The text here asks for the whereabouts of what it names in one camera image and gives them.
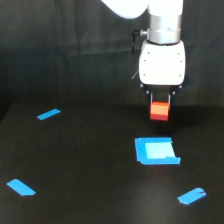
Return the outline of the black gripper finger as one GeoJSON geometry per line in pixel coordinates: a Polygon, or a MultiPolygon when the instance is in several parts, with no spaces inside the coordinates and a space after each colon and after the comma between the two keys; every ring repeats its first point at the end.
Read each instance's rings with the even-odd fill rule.
{"type": "Polygon", "coordinates": [[[148,96],[148,104],[149,104],[149,106],[152,104],[152,102],[153,102],[153,94],[152,94],[152,92],[150,92],[150,94],[148,96]]]}
{"type": "Polygon", "coordinates": [[[174,104],[174,98],[175,98],[175,92],[171,91],[168,95],[168,103],[169,103],[169,109],[171,109],[171,107],[174,104]]]}

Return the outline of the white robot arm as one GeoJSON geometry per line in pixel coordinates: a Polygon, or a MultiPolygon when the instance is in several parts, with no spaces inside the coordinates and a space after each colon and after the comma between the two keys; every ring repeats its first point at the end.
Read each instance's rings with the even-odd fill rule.
{"type": "Polygon", "coordinates": [[[132,37],[145,36],[139,55],[139,79],[153,104],[153,87],[168,87],[168,101],[183,85],[186,69],[181,37],[184,0],[101,0],[124,19],[136,19],[148,11],[149,26],[132,37]]]}

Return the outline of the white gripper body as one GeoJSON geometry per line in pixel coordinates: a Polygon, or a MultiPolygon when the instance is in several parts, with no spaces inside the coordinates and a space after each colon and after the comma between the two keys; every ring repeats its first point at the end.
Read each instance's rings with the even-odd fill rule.
{"type": "Polygon", "coordinates": [[[182,41],[174,45],[155,45],[143,42],[139,56],[139,79],[146,94],[155,87],[169,89],[175,95],[183,86],[186,53],[182,41]]]}

